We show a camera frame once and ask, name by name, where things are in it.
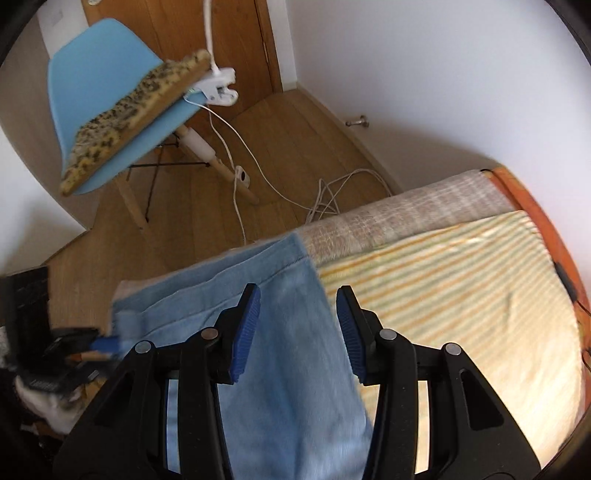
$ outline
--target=wooden door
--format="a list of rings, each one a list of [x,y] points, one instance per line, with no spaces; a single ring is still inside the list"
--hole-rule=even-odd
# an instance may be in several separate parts
[[[231,120],[239,113],[273,93],[272,74],[278,66],[269,66],[269,46],[263,41],[259,0],[214,0],[212,28],[215,60],[219,67],[233,67],[238,102],[216,111]],[[89,24],[102,18],[115,18],[130,28],[160,58],[180,60],[205,48],[202,0],[102,0],[96,6],[82,0]],[[188,124],[198,132],[208,132],[207,112],[201,111]]]

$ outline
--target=mattress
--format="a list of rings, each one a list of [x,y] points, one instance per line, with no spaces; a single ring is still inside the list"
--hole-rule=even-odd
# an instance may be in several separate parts
[[[579,328],[543,238],[524,211],[412,236],[327,263],[318,273],[333,309],[336,290],[349,284],[362,308],[413,343],[459,343],[540,463],[558,452],[580,405]],[[360,389],[372,418],[378,391]],[[417,472],[428,460],[424,386],[421,397]]]
[[[523,210],[538,228],[553,261],[569,276],[579,301],[589,300],[579,272],[554,225],[527,188],[505,167],[471,170],[420,189],[313,223],[299,233],[317,267],[418,233]],[[591,347],[591,321],[578,305],[582,348]],[[591,405],[591,375],[584,376],[580,414]]]

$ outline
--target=baseboard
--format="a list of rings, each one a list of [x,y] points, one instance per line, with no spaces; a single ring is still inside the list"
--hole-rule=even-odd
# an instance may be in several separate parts
[[[285,82],[283,84],[283,91],[287,92],[289,90],[295,90],[298,88],[298,82]]]
[[[367,159],[369,163],[371,163],[372,167],[377,171],[382,178],[386,181],[390,189],[392,190],[393,194],[398,195],[399,193],[403,192],[403,189],[400,188],[398,183],[392,178],[389,172],[384,168],[384,166],[375,158],[372,153],[365,147],[365,145],[357,138],[357,136],[345,126],[345,124],[339,120],[339,118],[331,112],[328,107],[322,104],[314,95],[312,95],[300,82],[296,82],[296,87],[299,91],[301,91],[304,95],[306,95],[320,110],[324,113],[328,118],[330,118],[339,130],[341,130],[351,143],[361,152],[361,154]]]
[[[45,260],[41,265],[49,265],[49,262],[51,260],[53,260],[55,257],[57,257],[60,253],[62,253],[66,248],[68,248],[71,244],[73,244],[74,242],[77,242],[80,238],[82,238],[83,236],[85,236],[88,232],[90,232],[90,230],[92,230],[91,228],[87,228],[86,230],[84,230],[80,235],[78,235],[77,237],[73,238],[72,240],[70,240],[67,244],[65,244],[63,247],[61,247],[57,252],[55,252],[53,255],[51,255],[47,260]]]

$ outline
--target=metal screw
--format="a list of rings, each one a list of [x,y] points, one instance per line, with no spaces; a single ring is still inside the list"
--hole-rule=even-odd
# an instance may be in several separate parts
[[[213,340],[217,338],[217,330],[215,328],[206,328],[201,332],[201,338],[204,340]]]
[[[354,127],[355,125],[361,125],[364,128],[369,127],[369,120],[365,115],[361,115],[359,117],[359,120],[357,120],[356,122],[345,122],[345,125],[347,127]]]
[[[146,340],[142,340],[135,344],[135,351],[137,353],[148,353],[152,348],[152,344]]]
[[[460,355],[460,353],[462,353],[462,347],[460,347],[457,343],[448,343],[445,346],[445,351],[450,355]]]
[[[382,328],[379,331],[379,335],[384,340],[394,340],[398,336],[398,334],[396,332],[394,332],[394,330],[392,330],[390,328]]]

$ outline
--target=striped sheet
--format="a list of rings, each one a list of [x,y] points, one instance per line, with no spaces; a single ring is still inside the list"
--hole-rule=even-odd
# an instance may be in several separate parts
[[[574,427],[581,396],[573,306],[541,235],[523,211],[422,233],[318,268],[329,303],[359,304],[410,341],[462,345],[545,465]],[[373,418],[376,387],[361,387]],[[421,388],[417,471],[427,467]]]

